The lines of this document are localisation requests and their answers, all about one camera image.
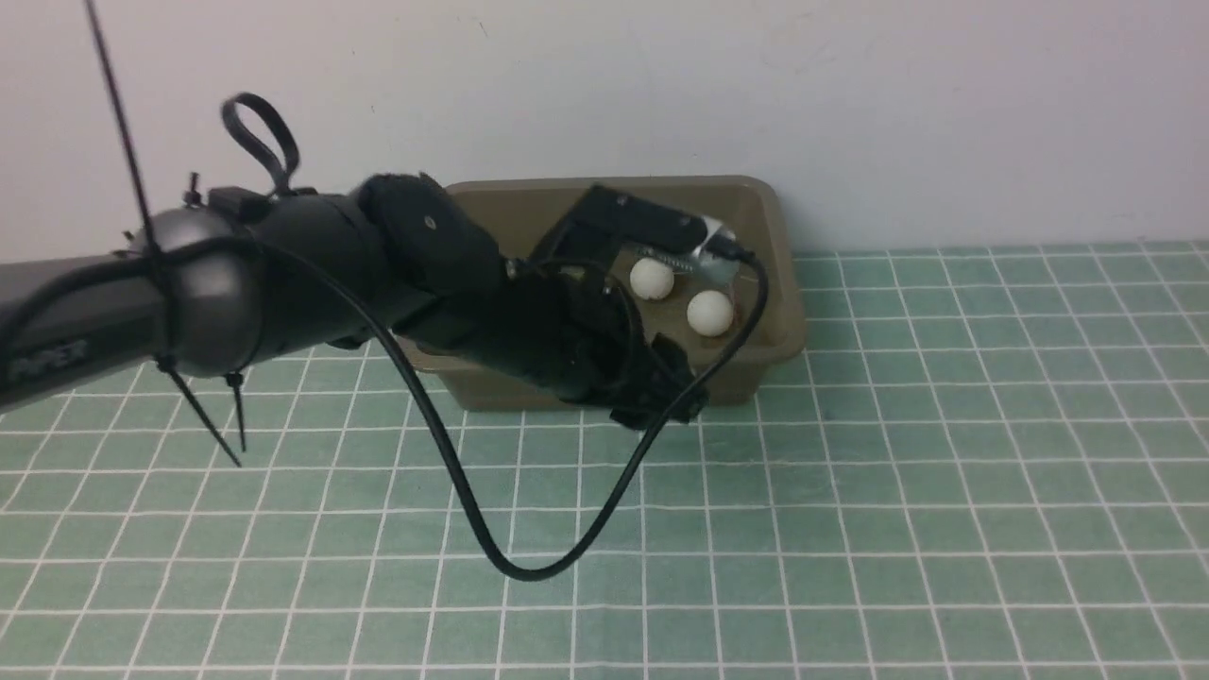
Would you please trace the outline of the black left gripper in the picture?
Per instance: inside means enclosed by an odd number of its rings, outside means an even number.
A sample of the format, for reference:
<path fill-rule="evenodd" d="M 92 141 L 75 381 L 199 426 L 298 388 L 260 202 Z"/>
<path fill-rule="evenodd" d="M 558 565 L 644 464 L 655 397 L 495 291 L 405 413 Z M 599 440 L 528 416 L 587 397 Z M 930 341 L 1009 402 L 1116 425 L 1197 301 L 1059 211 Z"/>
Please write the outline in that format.
<path fill-rule="evenodd" d="M 613 422 L 650 430 L 669 414 L 688 423 L 708 405 L 690 357 L 666 334 L 647 344 L 638 305 L 586 260 L 522 267 L 488 296 L 449 298 L 444 351 L 577 405 L 611 407 Z"/>

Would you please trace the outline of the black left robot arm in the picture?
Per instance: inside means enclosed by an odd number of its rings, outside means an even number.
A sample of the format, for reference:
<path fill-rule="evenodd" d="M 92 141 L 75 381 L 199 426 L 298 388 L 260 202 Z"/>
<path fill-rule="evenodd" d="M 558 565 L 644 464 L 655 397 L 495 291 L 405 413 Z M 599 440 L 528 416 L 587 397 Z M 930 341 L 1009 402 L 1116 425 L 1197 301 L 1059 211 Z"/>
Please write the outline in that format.
<path fill-rule="evenodd" d="M 2 342 L 2 408 L 60 393 L 127 365 L 168 358 L 214 378 L 329 344 L 359 348 L 368 323 L 329 287 L 283 263 L 289 250 L 349 289 L 394 335 L 430 353 L 484 365 L 574 405 L 611 409 L 643 430 L 692 382 L 684 351 L 647 344 L 621 293 L 563 265 L 611 267 L 621 247 L 694 254 L 704 218 L 595 184 L 525 259 L 501 244 L 430 177 L 376 174 L 353 194 L 266 198 L 215 188 L 209 202 L 160 212 L 157 240 L 174 255 L 157 287 L 138 235 L 125 253 L 5 263 L 2 316 L 51 280 L 99 265 L 125 275 L 57 298 Z"/>

